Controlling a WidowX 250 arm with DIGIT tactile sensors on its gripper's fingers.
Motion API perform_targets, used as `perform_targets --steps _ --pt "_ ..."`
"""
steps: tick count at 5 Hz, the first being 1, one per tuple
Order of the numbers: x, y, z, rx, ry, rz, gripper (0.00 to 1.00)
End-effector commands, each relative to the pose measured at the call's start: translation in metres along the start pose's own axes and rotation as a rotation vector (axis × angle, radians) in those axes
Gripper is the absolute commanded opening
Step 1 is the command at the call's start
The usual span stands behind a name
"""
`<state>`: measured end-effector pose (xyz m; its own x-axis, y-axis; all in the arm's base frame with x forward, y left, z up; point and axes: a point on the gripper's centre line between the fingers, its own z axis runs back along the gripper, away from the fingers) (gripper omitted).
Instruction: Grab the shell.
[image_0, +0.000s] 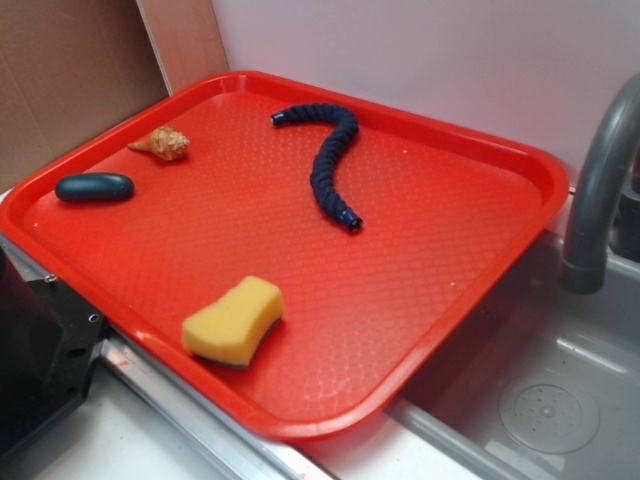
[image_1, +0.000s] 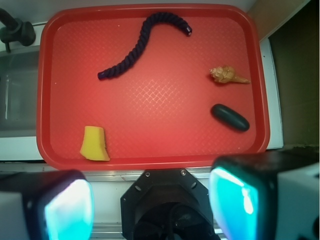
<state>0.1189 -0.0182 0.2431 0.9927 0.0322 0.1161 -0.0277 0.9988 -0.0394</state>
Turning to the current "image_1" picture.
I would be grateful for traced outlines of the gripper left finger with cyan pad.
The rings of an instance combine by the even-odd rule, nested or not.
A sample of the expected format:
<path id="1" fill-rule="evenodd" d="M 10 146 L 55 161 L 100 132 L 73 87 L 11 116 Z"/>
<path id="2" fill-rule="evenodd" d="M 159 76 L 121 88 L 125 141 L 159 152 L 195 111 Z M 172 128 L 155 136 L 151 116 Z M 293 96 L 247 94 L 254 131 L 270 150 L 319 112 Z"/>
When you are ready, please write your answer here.
<path id="1" fill-rule="evenodd" d="M 78 170 L 0 174 L 2 240 L 88 240 L 94 215 L 92 185 Z"/>

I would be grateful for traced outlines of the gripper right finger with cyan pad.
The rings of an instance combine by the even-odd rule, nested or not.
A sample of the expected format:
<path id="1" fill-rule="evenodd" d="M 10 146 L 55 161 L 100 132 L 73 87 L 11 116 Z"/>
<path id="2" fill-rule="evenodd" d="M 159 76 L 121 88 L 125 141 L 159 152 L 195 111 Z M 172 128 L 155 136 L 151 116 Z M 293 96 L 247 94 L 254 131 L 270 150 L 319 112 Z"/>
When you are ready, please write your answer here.
<path id="1" fill-rule="evenodd" d="M 320 156 L 310 150 L 218 157 L 209 202 L 229 240 L 317 240 Z"/>

